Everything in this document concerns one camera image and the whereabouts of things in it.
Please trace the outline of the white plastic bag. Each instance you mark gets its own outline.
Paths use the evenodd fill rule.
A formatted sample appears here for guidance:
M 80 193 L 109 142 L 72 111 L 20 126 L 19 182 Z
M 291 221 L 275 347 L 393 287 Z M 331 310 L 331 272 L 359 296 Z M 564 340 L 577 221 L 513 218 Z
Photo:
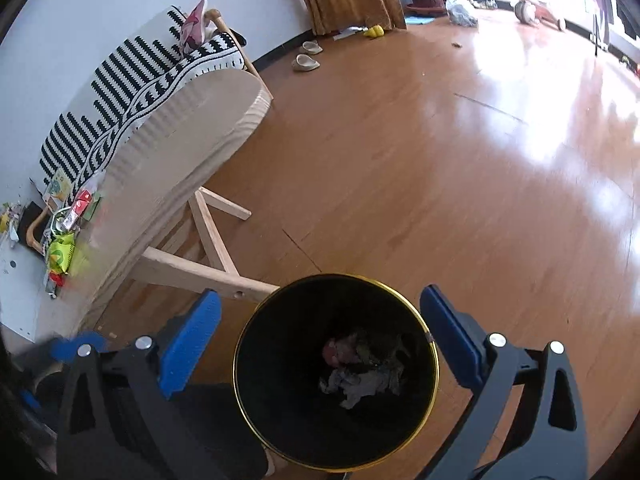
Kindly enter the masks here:
M 476 27 L 475 8 L 469 0 L 446 0 L 445 8 L 451 24 L 463 27 Z

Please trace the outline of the beige slipper far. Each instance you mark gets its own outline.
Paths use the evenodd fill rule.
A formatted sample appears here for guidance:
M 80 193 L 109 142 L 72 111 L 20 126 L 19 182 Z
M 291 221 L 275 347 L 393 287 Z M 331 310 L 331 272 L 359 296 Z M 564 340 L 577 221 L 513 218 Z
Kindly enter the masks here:
M 304 41 L 299 48 L 299 52 L 306 55 L 318 55 L 323 51 L 323 48 L 317 41 Z

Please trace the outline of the red children tricycle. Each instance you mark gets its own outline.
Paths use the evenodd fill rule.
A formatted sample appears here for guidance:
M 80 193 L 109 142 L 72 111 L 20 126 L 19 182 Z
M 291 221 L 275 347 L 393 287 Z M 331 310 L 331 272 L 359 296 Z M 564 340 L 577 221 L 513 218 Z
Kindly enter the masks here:
M 547 3 L 540 0 L 515 0 L 513 11 L 521 24 L 537 26 L 540 23 L 554 25 L 560 32 L 566 29 L 565 18 L 553 13 Z

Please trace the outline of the trash pile inside bin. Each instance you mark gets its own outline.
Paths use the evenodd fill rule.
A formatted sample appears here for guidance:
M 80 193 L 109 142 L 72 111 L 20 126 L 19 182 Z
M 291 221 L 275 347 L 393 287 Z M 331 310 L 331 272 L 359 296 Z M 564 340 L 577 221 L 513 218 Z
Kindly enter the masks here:
M 409 355 L 398 340 L 387 356 L 377 356 L 357 334 L 352 334 L 340 340 L 331 339 L 322 356 L 331 373 L 320 382 L 321 392 L 340 394 L 340 407 L 351 410 L 367 396 L 379 393 L 398 396 Z

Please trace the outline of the white cabinet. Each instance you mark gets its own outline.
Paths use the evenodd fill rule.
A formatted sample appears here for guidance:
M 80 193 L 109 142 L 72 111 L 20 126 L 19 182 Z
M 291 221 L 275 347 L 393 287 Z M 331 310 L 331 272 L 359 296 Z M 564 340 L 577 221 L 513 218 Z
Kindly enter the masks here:
M 29 341 L 37 335 L 44 263 L 30 248 L 1 243 L 1 323 Z

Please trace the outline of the wooden table leg frame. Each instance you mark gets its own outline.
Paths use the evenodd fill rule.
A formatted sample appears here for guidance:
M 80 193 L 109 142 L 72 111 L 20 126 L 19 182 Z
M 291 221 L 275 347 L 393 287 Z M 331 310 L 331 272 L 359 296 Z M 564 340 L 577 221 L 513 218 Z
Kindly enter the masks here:
M 189 235 L 187 228 L 170 229 L 161 248 L 146 248 L 130 272 L 130 278 L 157 286 L 204 292 L 213 289 L 219 296 L 259 302 L 278 288 L 241 275 L 228 251 L 212 215 L 214 209 L 242 221 L 252 213 L 231 200 L 202 186 L 188 200 L 191 226 L 198 232 L 206 261 L 199 263 L 171 252 L 179 248 Z

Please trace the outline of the pink cushion on sofa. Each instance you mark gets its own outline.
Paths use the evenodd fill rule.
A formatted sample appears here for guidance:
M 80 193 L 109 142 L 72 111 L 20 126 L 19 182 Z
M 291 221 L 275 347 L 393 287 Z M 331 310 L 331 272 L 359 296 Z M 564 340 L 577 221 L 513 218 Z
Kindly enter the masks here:
M 180 28 L 179 47 L 183 55 L 188 55 L 201 47 L 206 40 L 205 12 L 207 0 L 200 0 Z

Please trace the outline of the yellow toy on floor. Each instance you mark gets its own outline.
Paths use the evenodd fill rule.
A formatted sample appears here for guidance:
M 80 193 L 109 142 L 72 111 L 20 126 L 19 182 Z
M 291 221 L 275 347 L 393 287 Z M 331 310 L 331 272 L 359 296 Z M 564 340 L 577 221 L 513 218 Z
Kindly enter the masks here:
M 362 34 L 367 38 L 376 39 L 383 37 L 385 35 L 385 30 L 381 25 L 374 25 L 367 28 Z

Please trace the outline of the green yellow snack bag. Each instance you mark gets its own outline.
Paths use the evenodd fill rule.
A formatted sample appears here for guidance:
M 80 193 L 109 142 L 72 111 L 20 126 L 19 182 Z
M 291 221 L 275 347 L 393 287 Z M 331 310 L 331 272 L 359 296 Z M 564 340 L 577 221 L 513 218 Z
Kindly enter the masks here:
M 47 250 L 48 271 L 54 274 L 66 274 L 73 259 L 75 246 L 75 234 L 72 232 L 55 237 Z

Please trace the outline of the red white wrapper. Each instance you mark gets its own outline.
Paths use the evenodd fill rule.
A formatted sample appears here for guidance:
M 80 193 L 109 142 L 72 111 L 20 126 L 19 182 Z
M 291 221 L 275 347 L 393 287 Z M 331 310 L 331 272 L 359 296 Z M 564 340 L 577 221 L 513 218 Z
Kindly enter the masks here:
M 74 225 L 90 206 L 91 202 L 92 194 L 89 191 L 82 190 L 78 193 L 74 199 L 73 205 L 70 207 L 70 210 L 62 221 L 62 227 L 65 231 L 73 229 Z

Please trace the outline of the black gold-rimmed trash bin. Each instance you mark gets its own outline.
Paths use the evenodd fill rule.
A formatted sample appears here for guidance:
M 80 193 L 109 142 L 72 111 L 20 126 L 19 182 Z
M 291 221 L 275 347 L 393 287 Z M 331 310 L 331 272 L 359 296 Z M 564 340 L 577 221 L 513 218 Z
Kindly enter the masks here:
M 258 304 L 232 373 L 241 413 L 266 448 L 337 473 L 381 463 L 420 434 L 439 362 L 423 318 L 399 292 L 323 273 Z

